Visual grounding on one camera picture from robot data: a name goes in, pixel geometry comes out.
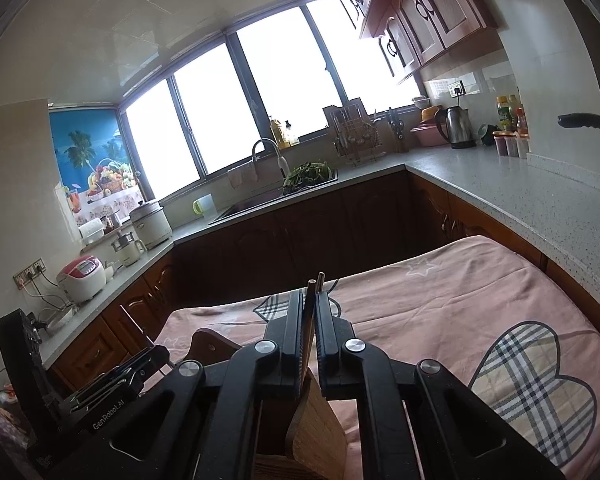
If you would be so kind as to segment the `dark patterned wooden chopstick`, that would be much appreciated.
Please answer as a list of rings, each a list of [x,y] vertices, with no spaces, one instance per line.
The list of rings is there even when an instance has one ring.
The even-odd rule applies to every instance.
[[[316,310],[317,282],[312,278],[306,285],[302,311],[302,349],[301,349],[301,377],[306,376],[309,368],[312,340],[314,337],[314,318]]]

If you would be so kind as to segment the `wooden utensil holder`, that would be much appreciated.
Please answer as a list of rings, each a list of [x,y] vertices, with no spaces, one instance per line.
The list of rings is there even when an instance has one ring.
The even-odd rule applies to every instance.
[[[343,477],[346,435],[310,369],[301,377],[301,349],[302,328],[270,326],[253,344],[194,333],[212,404],[195,478]]]

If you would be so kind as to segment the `pink tablecloth with plaid hearts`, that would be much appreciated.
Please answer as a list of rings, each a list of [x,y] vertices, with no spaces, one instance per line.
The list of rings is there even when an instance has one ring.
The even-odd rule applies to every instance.
[[[568,296],[525,258],[483,236],[325,285],[332,310],[364,338],[403,361],[437,358],[465,384],[496,338],[546,324],[546,351],[562,382],[591,409],[570,446],[570,479],[600,473],[600,332]]]

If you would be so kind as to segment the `red white rice cooker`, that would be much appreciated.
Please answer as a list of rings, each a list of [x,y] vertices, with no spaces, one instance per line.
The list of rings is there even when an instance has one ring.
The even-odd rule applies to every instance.
[[[58,287],[75,304],[93,299],[107,284],[102,262],[93,255],[85,255],[69,262],[56,276]]]

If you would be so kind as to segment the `small white electric pot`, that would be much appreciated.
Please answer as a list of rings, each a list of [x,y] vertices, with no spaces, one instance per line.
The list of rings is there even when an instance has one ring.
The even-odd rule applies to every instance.
[[[145,244],[141,240],[137,240],[133,233],[120,232],[111,243],[111,247],[124,266],[132,266],[146,252]]]

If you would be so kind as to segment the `lower wooden cabinets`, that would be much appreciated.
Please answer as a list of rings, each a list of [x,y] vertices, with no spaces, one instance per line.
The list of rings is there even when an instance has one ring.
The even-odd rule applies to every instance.
[[[105,300],[53,359],[68,394],[146,347],[179,308],[283,292],[325,272],[344,278],[483,235],[551,278],[600,332],[600,304],[564,264],[492,214],[406,170],[300,200],[202,234],[135,263],[135,278]]]

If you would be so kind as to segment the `white tall rice cooker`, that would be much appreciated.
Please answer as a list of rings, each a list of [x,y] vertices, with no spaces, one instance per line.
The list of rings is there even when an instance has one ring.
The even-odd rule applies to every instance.
[[[130,211],[130,219],[147,249],[154,249],[172,236],[172,228],[158,200],[140,202]]]

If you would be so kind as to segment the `green leafy vegetables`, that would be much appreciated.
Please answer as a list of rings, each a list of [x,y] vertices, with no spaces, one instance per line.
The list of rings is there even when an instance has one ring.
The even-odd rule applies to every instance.
[[[285,178],[283,193],[291,194],[329,181],[334,176],[326,162],[305,162]]]

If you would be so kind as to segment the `pink basin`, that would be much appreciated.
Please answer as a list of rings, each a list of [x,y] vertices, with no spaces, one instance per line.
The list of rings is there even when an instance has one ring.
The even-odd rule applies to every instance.
[[[448,145],[449,141],[442,136],[436,124],[421,124],[411,130],[415,138],[424,148]]]

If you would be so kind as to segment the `spice jars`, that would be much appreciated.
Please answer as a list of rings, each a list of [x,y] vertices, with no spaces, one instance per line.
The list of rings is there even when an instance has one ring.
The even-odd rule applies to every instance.
[[[495,131],[493,133],[498,156],[526,159],[530,152],[529,136],[519,132]]]

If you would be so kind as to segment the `knife block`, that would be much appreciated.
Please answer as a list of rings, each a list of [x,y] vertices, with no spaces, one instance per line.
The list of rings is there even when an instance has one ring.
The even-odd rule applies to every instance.
[[[406,144],[405,126],[398,111],[389,107],[385,112],[385,116],[393,135],[396,137],[396,142],[399,144],[399,151],[406,153],[408,146]]]

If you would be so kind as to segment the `stainless electric kettle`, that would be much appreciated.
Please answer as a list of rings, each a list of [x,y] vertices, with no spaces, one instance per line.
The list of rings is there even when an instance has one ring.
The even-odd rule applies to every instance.
[[[439,133],[454,150],[477,146],[467,108],[455,105],[438,110],[434,119]]]

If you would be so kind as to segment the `wall power outlet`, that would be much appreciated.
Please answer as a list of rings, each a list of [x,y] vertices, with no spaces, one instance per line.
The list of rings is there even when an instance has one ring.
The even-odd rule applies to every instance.
[[[12,276],[18,289],[24,289],[38,276],[42,275],[46,271],[46,265],[42,258],[35,260],[34,263],[29,264],[24,270],[17,272]]]

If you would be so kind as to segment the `green handled white jug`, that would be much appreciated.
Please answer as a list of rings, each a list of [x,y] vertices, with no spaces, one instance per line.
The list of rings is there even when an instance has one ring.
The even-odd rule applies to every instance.
[[[214,218],[218,212],[211,194],[201,196],[192,203],[193,213],[204,218]]]

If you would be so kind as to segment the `upper wooden wall cabinets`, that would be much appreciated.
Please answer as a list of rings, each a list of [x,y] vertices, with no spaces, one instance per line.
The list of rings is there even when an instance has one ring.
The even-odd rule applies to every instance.
[[[400,80],[442,54],[496,27],[484,0],[344,0],[353,26],[380,45]]]

